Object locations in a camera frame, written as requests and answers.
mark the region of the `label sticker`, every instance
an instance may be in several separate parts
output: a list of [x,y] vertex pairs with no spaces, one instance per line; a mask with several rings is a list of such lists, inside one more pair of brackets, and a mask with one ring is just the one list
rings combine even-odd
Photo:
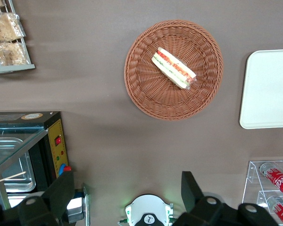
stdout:
[[143,220],[145,221],[146,224],[149,224],[149,225],[155,222],[155,219],[151,214],[146,215]]
[[42,113],[34,113],[34,114],[27,114],[21,117],[21,119],[24,120],[30,120],[30,119],[37,119],[37,118],[41,118],[43,116]]

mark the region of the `yellow control panel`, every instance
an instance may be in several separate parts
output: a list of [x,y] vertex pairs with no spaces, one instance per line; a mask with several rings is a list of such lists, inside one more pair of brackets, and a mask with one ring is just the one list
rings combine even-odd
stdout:
[[59,169],[62,164],[68,166],[68,159],[66,154],[66,146],[62,129],[61,119],[56,121],[48,128],[48,136],[51,147],[51,154],[55,166],[56,176],[58,178]]

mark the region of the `display rack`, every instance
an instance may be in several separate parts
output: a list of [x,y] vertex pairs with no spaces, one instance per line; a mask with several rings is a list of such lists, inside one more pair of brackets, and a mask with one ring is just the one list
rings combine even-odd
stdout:
[[[1,12],[16,13],[12,0],[5,0],[5,3],[6,3],[5,7],[0,8],[0,13]],[[28,64],[26,64],[26,65],[3,66],[3,65],[1,65],[1,62],[0,62],[0,73],[10,73],[10,72],[13,72],[13,71],[21,71],[21,70],[27,70],[27,69],[34,69],[35,68],[34,64],[31,63],[31,60],[29,58],[24,38],[20,38],[20,39],[16,40],[16,42],[22,43]]]
[[283,172],[283,161],[250,161],[242,203],[255,203],[264,207],[277,223],[283,226],[280,219],[267,205],[267,199],[270,196],[277,195],[283,199],[283,193],[260,173],[259,168],[265,162],[274,163]]

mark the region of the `wooden stick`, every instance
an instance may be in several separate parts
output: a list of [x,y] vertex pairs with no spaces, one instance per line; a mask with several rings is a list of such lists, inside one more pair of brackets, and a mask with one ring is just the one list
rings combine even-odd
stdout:
[[15,175],[12,175],[12,176],[7,177],[7,178],[3,178],[3,179],[0,180],[0,182],[3,181],[3,180],[7,180],[7,179],[11,179],[11,178],[17,177],[17,176],[25,174],[25,173],[26,173],[26,171],[24,171],[22,173],[15,174]]

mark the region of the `coca-cola can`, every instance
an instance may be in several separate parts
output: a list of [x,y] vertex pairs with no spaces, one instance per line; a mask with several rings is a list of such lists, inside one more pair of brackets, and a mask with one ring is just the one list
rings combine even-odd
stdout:
[[270,210],[283,222],[283,199],[279,196],[271,196],[267,199],[267,204]]
[[283,173],[271,162],[266,162],[259,169],[281,192],[283,192]]

